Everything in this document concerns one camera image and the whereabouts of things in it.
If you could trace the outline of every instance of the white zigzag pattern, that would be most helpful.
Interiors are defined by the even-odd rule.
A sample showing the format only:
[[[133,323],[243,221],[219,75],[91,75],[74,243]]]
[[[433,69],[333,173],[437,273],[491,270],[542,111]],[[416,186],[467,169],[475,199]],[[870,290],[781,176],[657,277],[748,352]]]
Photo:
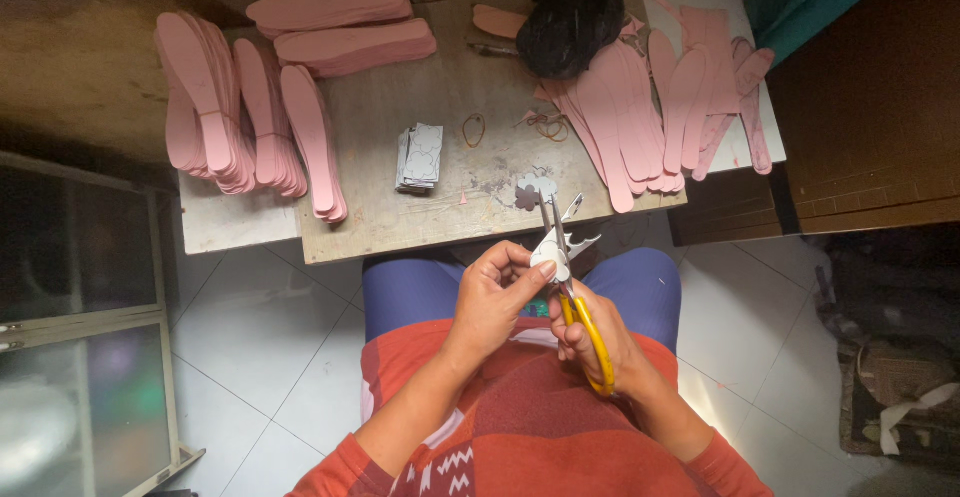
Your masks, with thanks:
[[[460,479],[457,479],[457,477],[453,477],[453,479],[450,481],[450,493],[449,493],[449,494],[450,494],[450,495],[453,495],[453,491],[454,491],[454,490],[460,491],[461,488],[467,487],[467,486],[469,486],[470,484],[471,484],[471,481],[467,479],[467,474],[466,474],[466,473],[463,473],[463,474],[460,476]]]
[[[460,467],[460,462],[463,461],[467,463],[474,457],[474,447],[471,446],[466,449],[466,454],[463,452],[458,452],[456,454],[450,455],[447,459],[443,460],[443,465],[437,465],[437,472],[441,475],[447,474],[447,471],[450,470],[450,466]]]
[[[426,464],[426,468],[423,469],[423,476],[420,478],[420,495],[424,494],[424,490],[430,490],[430,473],[433,471],[433,461],[430,461]]]

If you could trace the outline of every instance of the glass cabinet door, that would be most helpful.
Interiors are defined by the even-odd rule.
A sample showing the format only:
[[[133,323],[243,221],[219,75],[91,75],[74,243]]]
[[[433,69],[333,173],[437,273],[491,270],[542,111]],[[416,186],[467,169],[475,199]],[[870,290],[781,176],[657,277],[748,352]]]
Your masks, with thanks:
[[[0,323],[157,304],[147,195],[0,166]]]
[[[161,326],[0,353],[0,496],[122,496],[170,466]]]

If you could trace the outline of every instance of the blue pants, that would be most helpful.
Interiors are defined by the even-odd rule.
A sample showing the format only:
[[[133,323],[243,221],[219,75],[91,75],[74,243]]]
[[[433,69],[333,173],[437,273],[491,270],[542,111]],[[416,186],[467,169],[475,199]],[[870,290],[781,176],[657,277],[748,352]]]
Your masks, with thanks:
[[[464,270],[460,264],[426,258],[398,258],[365,267],[366,341],[408,324],[452,318]],[[616,304],[630,331],[677,354],[680,274],[665,253],[638,248],[608,258],[583,283]]]

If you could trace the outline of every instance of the person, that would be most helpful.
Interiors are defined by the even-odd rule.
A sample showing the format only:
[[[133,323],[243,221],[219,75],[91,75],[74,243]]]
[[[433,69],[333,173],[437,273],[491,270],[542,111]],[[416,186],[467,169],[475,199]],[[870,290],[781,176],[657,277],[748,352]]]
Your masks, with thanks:
[[[772,495],[677,391],[670,257],[634,249],[574,282],[613,366],[605,398],[586,330],[564,323],[556,263],[530,256],[502,241],[466,269],[368,265],[364,423],[288,497]],[[521,316],[545,287],[549,320]]]

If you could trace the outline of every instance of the fingernail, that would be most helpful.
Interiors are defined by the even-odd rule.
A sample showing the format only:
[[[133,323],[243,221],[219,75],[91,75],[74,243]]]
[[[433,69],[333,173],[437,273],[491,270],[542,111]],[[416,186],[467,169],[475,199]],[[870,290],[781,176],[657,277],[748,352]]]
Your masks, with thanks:
[[[553,260],[545,260],[540,265],[540,273],[546,277],[546,281],[553,280],[553,277],[557,275],[557,263]]]

